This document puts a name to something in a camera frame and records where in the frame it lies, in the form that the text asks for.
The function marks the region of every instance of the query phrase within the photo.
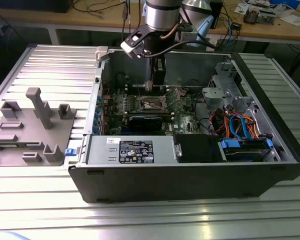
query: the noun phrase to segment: power supply label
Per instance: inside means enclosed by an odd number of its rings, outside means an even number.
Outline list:
[[[121,164],[153,164],[155,162],[152,141],[120,141]]]

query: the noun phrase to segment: green motherboard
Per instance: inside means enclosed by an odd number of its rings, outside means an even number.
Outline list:
[[[105,133],[107,135],[200,134],[200,125],[194,114],[195,94],[186,89],[174,88],[163,95],[142,95],[118,89],[103,97]],[[129,117],[160,117],[160,130],[151,132],[131,131]]]

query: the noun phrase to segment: wooden desk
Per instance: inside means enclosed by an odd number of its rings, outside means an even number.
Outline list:
[[[96,0],[86,0],[88,4],[96,3]],[[257,23],[255,25],[245,24],[243,15],[234,13],[235,5],[240,0],[224,0],[228,14],[234,22],[242,24],[239,40],[256,42],[274,42],[300,44],[300,26],[294,26],[281,19],[276,19],[274,25]],[[110,0],[106,4],[94,6],[94,9],[105,8],[120,3],[120,0]],[[85,1],[76,4],[78,9],[86,10]],[[123,5],[115,6],[103,11],[101,17],[80,12],[71,8],[67,13],[55,13],[31,10],[0,9],[0,14],[14,26],[46,28],[49,32],[51,42],[59,44],[56,29],[70,29],[83,31],[121,32],[122,31]],[[138,4],[131,4],[131,27],[137,27],[139,21]],[[0,18],[0,24],[6,24]],[[125,32],[128,32],[128,23],[125,24]],[[223,38],[227,29],[222,21],[219,21],[216,29],[211,29],[208,37]]]
[[[241,0],[224,0],[225,8],[232,20],[238,24],[242,24],[242,29],[240,31],[239,40],[246,41],[256,41],[256,42],[282,42],[289,40],[300,41],[300,26],[294,26],[290,23],[287,23],[279,18],[274,21],[272,24],[247,24],[244,23],[244,15],[240,13],[235,13],[236,6],[239,3],[242,3]],[[222,21],[219,21],[216,29],[211,29],[209,34],[220,34],[224,35],[227,33],[226,28]]]

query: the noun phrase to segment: motherboard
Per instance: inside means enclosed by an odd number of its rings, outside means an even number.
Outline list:
[[[107,89],[103,95],[106,135],[199,134],[194,114],[197,95],[188,89],[164,89],[165,93],[146,92],[137,87]]]

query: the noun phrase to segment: blue cable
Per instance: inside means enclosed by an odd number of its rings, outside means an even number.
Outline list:
[[[242,138],[236,134],[235,130],[234,130],[234,127],[233,127],[233,122],[234,122],[234,119],[235,117],[239,117],[241,122],[242,122],[242,129],[243,129],[243,133],[244,133],[244,136],[247,138],[247,139],[251,139],[251,136],[247,130],[247,126],[246,126],[246,122],[245,122],[245,119],[238,115],[238,114],[235,114],[233,115],[231,118],[230,118],[230,122],[229,122],[229,125],[230,125],[230,131],[233,135],[235,135],[239,140],[242,140]]]
[[[224,50],[227,50],[228,47],[229,47],[229,43],[231,42],[232,29],[231,29],[230,23],[227,20],[223,19],[223,21],[225,21],[228,24],[228,29],[229,29],[229,33],[230,33],[229,38],[228,38],[228,42],[226,43],[226,46],[225,46],[225,49],[224,49]]]

